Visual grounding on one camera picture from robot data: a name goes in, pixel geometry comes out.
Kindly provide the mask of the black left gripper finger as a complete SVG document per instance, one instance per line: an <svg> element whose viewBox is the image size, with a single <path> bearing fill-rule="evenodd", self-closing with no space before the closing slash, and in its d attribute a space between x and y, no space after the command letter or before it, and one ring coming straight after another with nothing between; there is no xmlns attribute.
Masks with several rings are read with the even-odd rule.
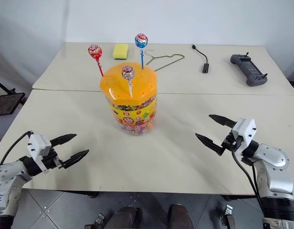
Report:
<svg viewBox="0 0 294 229"><path fill-rule="evenodd" d="M66 134L50 140L51 146L58 146L65 144L76 137L77 134Z"/></svg>
<svg viewBox="0 0 294 229"><path fill-rule="evenodd" d="M81 159L83 159L88 153L89 153L89 149L72 155L68 160L61 161L61 167L64 169L67 169L73 166L74 164L78 163Z"/></svg>

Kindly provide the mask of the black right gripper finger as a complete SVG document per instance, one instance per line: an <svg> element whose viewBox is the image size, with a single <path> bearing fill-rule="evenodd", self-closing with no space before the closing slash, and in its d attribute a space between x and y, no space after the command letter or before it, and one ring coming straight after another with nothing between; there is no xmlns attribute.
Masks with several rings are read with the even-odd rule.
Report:
<svg viewBox="0 0 294 229"><path fill-rule="evenodd" d="M198 133L195 133L195 136L198 138L199 141L201 141L206 147L209 149L213 150L216 154L221 156L224 152L224 148L221 146L216 145L211 139L200 135Z"/></svg>
<svg viewBox="0 0 294 229"><path fill-rule="evenodd" d="M228 126L233 129L237 122L217 114L210 114L209 117L220 125Z"/></svg>

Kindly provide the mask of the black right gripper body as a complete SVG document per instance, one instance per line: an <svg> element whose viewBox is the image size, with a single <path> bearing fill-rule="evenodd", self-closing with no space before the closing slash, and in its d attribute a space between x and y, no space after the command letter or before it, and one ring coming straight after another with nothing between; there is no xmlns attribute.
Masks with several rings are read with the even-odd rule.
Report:
<svg viewBox="0 0 294 229"><path fill-rule="evenodd" d="M229 151L236 151L240 147L242 142L243 142L242 136L236 134L236 137L235 137L233 132L230 131L229 134L225 137L221 146L224 150L226 149Z"/></svg>

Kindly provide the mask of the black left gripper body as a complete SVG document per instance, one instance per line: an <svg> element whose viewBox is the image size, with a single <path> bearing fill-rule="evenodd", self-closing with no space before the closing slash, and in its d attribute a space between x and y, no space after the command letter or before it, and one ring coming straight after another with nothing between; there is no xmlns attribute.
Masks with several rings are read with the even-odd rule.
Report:
<svg viewBox="0 0 294 229"><path fill-rule="evenodd" d="M42 163L46 169L62 168L62 161L53 147L50 149L48 155L43 157Z"/></svg>

